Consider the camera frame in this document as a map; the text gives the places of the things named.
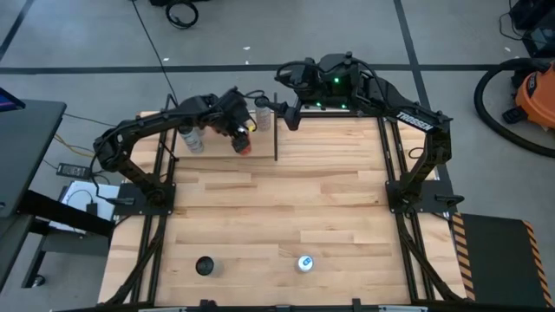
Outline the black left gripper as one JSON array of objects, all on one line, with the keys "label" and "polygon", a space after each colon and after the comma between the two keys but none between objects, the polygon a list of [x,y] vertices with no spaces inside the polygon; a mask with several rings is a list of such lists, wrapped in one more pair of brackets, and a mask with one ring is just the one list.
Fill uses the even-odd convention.
[{"label": "black left gripper", "polygon": [[243,142],[245,147],[251,145],[250,130],[247,126],[251,115],[244,95],[237,88],[227,90],[217,99],[215,110],[219,117],[214,127],[221,133],[232,133],[232,147],[236,153],[241,153]]}]

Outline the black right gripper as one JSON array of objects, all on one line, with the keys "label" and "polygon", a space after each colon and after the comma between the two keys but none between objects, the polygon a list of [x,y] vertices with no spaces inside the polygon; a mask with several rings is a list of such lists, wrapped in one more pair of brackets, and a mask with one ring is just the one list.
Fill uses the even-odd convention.
[{"label": "black right gripper", "polygon": [[[302,66],[294,70],[294,91],[301,103],[319,108],[347,107],[347,69],[336,65],[331,69],[319,66]],[[287,107],[286,102],[260,100],[260,107],[274,112],[285,112],[284,121],[290,131],[297,131],[301,114],[296,107]]]}]

